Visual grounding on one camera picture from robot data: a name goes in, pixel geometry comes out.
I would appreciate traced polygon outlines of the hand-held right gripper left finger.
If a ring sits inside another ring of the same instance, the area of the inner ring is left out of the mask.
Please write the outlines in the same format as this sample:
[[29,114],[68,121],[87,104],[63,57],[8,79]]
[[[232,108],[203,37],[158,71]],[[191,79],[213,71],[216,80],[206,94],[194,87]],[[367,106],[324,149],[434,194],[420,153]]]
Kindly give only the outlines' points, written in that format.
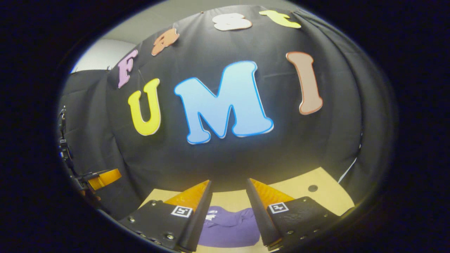
[[206,180],[166,201],[150,200],[120,223],[164,249],[195,252],[212,200],[211,186]]

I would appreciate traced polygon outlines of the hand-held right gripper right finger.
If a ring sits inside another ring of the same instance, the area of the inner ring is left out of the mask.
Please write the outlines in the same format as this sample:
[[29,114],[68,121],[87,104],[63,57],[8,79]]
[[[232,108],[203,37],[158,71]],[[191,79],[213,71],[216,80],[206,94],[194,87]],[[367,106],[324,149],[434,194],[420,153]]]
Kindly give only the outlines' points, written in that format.
[[339,219],[308,196],[294,199],[254,179],[247,179],[246,193],[263,245],[268,250],[302,247],[324,234]]

